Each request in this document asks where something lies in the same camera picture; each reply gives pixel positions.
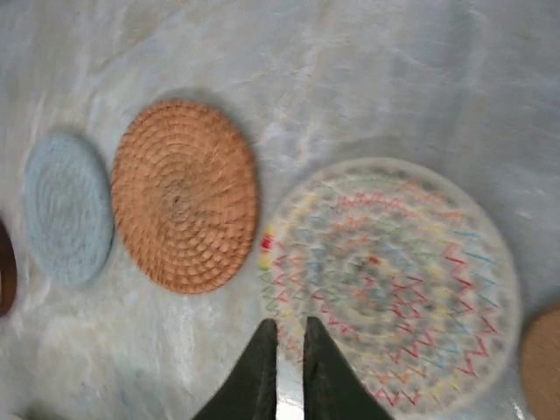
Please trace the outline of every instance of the round mat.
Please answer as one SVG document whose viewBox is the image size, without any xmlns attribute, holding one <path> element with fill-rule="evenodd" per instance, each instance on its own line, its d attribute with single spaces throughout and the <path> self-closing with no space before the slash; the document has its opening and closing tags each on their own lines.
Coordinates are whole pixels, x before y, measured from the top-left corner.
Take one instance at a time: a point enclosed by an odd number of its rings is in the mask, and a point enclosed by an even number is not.
<svg viewBox="0 0 560 420">
<path fill-rule="evenodd" d="M 521 380 L 536 420 L 560 418 L 560 304 L 541 314 L 521 344 Z"/>
<path fill-rule="evenodd" d="M 262 305 L 289 361 L 320 317 L 371 394 L 398 416 L 435 416 L 496 379 L 516 344 L 512 258 L 454 184 L 388 158 L 316 173 L 261 241 Z"/>
<path fill-rule="evenodd" d="M 113 238 L 109 180 L 84 139 L 53 133 L 25 167 L 25 232 L 37 265 L 62 285 L 83 284 L 102 268 Z"/>
<path fill-rule="evenodd" d="M 253 241 L 256 193 L 241 133 L 197 102 L 148 107 L 116 152 L 116 225 L 140 269 L 171 291 L 210 291 L 235 274 Z"/>
<path fill-rule="evenodd" d="M 0 316 L 10 311 L 16 299 L 18 267 L 6 227 L 0 220 Z"/>
</svg>

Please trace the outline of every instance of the coaster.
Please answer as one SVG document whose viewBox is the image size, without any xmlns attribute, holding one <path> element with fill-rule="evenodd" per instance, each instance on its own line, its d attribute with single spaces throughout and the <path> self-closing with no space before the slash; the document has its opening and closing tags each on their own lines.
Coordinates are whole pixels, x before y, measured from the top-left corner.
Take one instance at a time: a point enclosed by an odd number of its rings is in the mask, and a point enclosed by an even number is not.
<svg viewBox="0 0 560 420">
<path fill-rule="evenodd" d="M 399 160 L 336 164 L 298 186 L 262 238 L 260 278 L 287 360 L 301 361 L 305 319 L 317 316 L 401 417 L 468 403 L 517 340 L 519 288 L 500 234 L 454 184 Z"/>
<path fill-rule="evenodd" d="M 7 314 L 16 299 L 18 267 L 6 227 L 0 220 L 0 316 Z"/>
<path fill-rule="evenodd" d="M 103 267 L 113 238 L 109 180 L 84 139 L 52 133 L 25 167 L 25 232 L 37 265 L 58 284 L 79 285 Z"/>
<path fill-rule="evenodd" d="M 536 420 L 560 418 L 560 304 L 531 323 L 521 343 L 521 381 Z"/>
<path fill-rule="evenodd" d="M 116 152 L 117 228 L 140 269 L 171 291 L 211 291 L 235 274 L 253 241 L 256 194 L 241 133 L 201 103 L 148 107 Z"/>
</svg>

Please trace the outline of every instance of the black pointed object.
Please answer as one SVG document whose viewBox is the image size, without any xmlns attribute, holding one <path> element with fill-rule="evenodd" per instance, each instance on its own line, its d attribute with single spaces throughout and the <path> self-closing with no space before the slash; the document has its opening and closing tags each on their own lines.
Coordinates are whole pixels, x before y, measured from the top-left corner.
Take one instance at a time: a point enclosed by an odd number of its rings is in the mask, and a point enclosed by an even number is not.
<svg viewBox="0 0 560 420">
<path fill-rule="evenodd" d="M 304 341 L 304 420 L 392 420 L 366 391 L 318 318 Z"/>
<path fill-rule="evenodd" d="M 265 319 L 229 377 L 193 420 L 275 420 L 277 324 Z"/>
</svg>

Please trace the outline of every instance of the orange woven coaster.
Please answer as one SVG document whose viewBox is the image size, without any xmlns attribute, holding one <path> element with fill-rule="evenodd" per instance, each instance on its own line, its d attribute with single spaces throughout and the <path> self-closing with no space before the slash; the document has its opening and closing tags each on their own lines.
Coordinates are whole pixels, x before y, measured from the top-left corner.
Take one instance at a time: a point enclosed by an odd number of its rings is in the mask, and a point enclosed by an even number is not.
<svg viewBox="0 0 560 420">
<path fill-rule="evenodd" d="M 521 380 L 536 420 L 560 418 L 560 304 L 541 314 L 521 344 Z"/>
<path fill-rule="evenodd" d="M 142 111 L 116 152 L 111 192 L 125 247 L 171 291 L 222 286 L 251 248 L 254 159 L 239 130 L 207 105 L 175 99 Z"/>
</svg>

